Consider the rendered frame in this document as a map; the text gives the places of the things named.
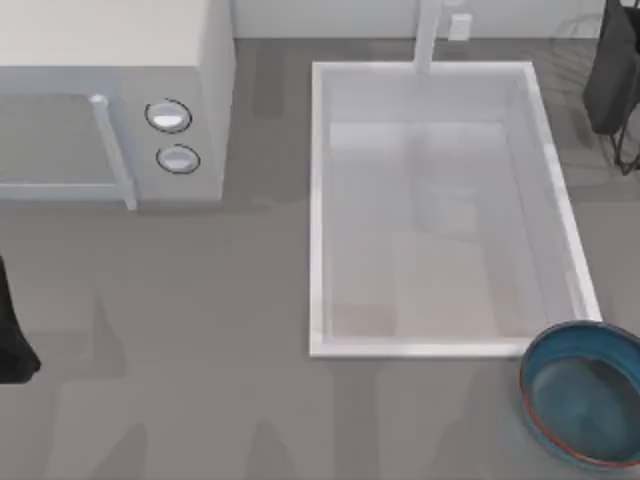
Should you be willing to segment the blue bowl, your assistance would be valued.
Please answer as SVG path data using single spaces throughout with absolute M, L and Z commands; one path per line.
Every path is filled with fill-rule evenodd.
M 542 330 L 520 358 L 524 418 L 537 442 L 568 463 L 640 467 L 640 337 L 607 323 Z

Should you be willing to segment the pale microwave oven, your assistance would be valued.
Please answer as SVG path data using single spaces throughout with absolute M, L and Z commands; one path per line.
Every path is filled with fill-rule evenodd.
M 236 55 L 230 0 L 0 0 L 0 201 L 120 201 L 88 98 L 109 114 L 145 204 L 222 197 Z M 190 127 L 165 134 L 148 103 L 177 100 Z M 189 146 L 189 175 L 156 152 Z

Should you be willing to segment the tall white tap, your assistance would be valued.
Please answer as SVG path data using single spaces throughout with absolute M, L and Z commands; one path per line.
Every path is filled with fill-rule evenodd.
M 444 0 L 418 0 L 414 70 L 427 75 L 431 66 Z

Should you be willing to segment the small microwave knob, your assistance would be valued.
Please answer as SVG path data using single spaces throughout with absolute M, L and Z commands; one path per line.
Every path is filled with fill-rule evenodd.
M 160 168 L 174 175 L 192 174 L 201 165 L 198 153 L 189 146 L 182 144 L 174 144 L 159 149 L 155 158 Z

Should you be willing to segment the white sink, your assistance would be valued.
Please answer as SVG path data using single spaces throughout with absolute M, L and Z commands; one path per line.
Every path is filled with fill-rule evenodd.
M 312 66 L 315 358 L 517 357 L 602 318 L 527 61 Z

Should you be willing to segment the large microwave knob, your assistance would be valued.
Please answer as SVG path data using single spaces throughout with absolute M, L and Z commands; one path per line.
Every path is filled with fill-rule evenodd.
M 144 117 L 153 129 L 165 134 L 184 132 L 193 120 L 192 113 L 186 105 L 168 98 L 148 103 L 144 109 Z

